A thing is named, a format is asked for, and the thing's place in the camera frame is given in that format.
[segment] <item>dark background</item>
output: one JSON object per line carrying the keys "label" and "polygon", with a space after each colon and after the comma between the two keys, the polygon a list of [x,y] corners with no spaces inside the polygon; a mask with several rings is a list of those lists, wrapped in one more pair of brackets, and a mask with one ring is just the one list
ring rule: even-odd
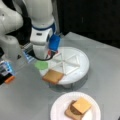
{"label": "dark background", "polygon": [[120,48],[120,0],[57,0],[60,30]]}

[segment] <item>blue part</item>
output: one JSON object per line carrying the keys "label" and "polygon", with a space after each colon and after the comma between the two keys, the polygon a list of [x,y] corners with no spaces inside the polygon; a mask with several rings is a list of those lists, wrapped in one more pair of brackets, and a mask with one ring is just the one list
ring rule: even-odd
{"label": "blue part", "polygon": [[49,29],[49,28],[52,28],[53,33],[56,32],[56,26],[55,26],[55,23],[53,23],[51,26],[49,26],[49,27],[47,27],[47,28],[36,28],[36,27],[34,27],[34,26],[32,26],[32,27],[33,27],[34,29],[38,30],[38,31],[44,31],[44,30],[47,30],[47,29]]}
{"label": "blue part", "polygon": [[57,51],[60,43],[60,37],[53,34],[49,40],[49,49],[52,51]]}

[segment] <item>wire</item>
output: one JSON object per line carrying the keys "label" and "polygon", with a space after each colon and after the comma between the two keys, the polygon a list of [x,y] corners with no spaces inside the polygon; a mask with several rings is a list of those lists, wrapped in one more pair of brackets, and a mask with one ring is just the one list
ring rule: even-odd
{"label": "wire", "polygon": [[38,57],[36,57],[36,56],[34,56],[34,58],[36,58],[37,60],[40,60],[40,61],[48,61],[48,60],[51,60],[55,54],[56,54],[55,51],[51,51],[51,56],[50,56],[50,58],[40,59],[40,58],[38,58]]}

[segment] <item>gray table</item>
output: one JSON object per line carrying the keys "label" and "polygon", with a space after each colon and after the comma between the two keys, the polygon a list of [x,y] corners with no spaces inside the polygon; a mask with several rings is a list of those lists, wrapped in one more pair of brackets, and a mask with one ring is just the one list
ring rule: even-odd
{"label": "gray table", "polygon": [[[120,50],[74,33],[66,35],[61,46],[81,49],[90,60],[88,80],[76,91],[93,97],[102,120],[120,116]],[[50,120],[55,100],[69,91],[49,88],[34,62],[24,66],[10,84],[0,86],[0,120]]]}

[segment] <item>toast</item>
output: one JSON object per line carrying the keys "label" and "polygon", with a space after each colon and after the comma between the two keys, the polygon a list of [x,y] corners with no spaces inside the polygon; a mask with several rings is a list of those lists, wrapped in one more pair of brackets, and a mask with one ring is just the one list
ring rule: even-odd
{"label": "toast", "polygon": [[65,115],[73,120],[82,120],[83,116],[78,110],[76,110],[72,105],[76,101],[72,101],[68,106],[67,110],[65,111]]}
{"label": "toast", "polygon": [[72,106],[81,114],[85,114],[91,108],[91,104],[82,97],[72,104]]}
{"label": "toast", "polygon": [[64,74],[57,72],[55,70],[50,69],[43,77],[42,79],[50,82],[52,84],[57,84],[62,78],[63,78]]}

